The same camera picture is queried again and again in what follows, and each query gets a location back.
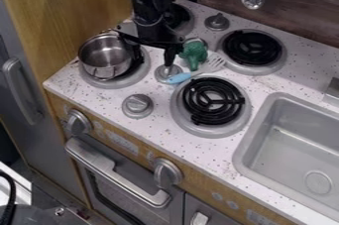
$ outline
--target stainless steel pot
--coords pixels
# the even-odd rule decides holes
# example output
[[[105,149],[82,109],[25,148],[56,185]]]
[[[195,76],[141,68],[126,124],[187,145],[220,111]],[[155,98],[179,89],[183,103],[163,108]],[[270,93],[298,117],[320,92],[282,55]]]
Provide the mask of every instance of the stainless steel pot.
[[[78,57],[90,75],[109,80],[123,74],[132,63],[133,48],[115,34],[101,34],[86,41]]]

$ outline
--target green object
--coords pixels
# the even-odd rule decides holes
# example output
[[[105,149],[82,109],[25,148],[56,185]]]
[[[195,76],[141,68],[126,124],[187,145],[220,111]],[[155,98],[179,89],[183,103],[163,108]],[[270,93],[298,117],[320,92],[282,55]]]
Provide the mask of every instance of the green object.
[[[199,63],[206,61],[208,53],[203,42],[194,41],[183,45],[183,52],[179,56],[187,60],[191,71],[196,71]]]

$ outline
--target drain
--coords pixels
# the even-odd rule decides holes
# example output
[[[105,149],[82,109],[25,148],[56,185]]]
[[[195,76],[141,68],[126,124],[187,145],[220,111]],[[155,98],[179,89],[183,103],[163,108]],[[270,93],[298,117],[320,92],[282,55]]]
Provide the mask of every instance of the drain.
[[[331,178],[321,171],[310,171],[305,177],[305,184],[309,191],[324,195],[331,191]]]

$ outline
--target sink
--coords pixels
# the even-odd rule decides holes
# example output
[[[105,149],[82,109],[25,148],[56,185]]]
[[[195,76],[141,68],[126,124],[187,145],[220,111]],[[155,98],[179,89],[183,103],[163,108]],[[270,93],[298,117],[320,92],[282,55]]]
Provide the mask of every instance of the sink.
[[[243,176],[339,221],[339,114],[272,94],[233,165]]]

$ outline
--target floor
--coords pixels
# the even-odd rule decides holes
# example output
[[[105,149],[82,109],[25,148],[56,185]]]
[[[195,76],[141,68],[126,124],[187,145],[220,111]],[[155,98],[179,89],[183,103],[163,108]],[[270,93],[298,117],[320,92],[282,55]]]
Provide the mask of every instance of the floor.
[[[65,193],[54,187],[42,176],[29,170],[22,160],[17,160],[11,169],[33,184],[32,204],[56,218],[62,225],[109,225],[101,217],[73,201]]]

